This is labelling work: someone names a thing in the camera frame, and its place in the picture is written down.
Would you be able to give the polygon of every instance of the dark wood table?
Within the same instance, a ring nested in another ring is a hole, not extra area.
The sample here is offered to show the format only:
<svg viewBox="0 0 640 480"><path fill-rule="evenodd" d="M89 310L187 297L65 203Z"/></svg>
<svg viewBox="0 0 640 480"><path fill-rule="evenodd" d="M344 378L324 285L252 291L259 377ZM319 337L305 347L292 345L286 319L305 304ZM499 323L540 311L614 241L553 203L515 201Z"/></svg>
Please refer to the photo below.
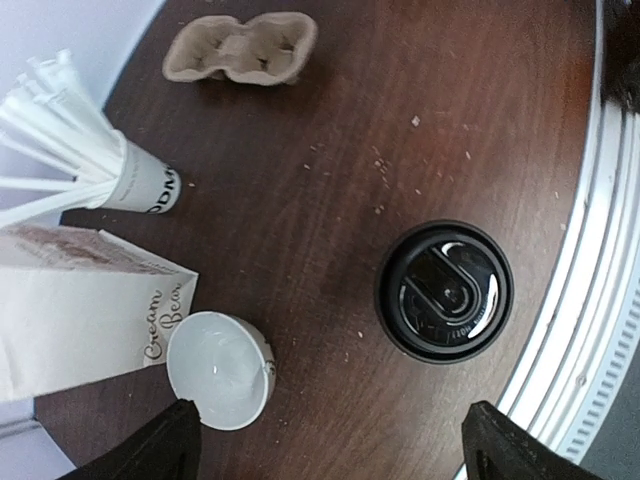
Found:
<svg viewBox="0 0 640 480"><path fill-rule="evenodd" d="M180 170L183 198L168 215L82 211L64 222L199 271L194 311L233 313L272 342L279 377L266 411L242 431L203 428L202 479L453 475L460 423L471 402L498 399L561 245L584 144L592 4L167 2L107 113ZM320 27L297 85L162 78L185 22L276 10ZM501 337L452 366L403 356L372 302L387 247L439 218L490 233L516 280ZM156 367L40 398L37 414L83 464L174 400Z"/></svg>

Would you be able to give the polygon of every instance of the paper bag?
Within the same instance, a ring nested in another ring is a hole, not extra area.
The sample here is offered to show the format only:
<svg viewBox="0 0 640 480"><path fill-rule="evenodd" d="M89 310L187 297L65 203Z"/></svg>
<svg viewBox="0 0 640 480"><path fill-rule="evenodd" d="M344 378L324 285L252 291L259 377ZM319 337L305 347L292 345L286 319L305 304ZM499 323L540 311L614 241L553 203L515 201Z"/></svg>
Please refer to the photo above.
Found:
<svg viewBox="0 0 640 480"><path fill-rule="evenodd" d="M163 363L197 279L105 231L0 231L0 401Z"/></svg>

